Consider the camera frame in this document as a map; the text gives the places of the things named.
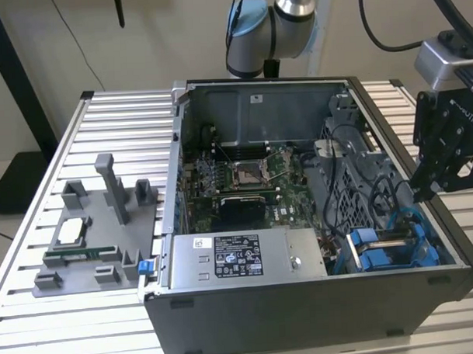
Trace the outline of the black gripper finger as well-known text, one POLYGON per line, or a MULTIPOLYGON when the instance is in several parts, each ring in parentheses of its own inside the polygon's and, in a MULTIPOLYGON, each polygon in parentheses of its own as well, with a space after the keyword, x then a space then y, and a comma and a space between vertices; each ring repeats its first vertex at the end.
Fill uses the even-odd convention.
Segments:
POLYGON ((410 180, 416 202, 430 200, 447 188, 448 168, 464 129, 450 101, 460 95, 459 90, 451 90, 420 92, 417 96, 413 144, 419 158, 410 180))
POLYGON ((436 178, 441 192, 473 189, 473 158, 452 157, 436 178))

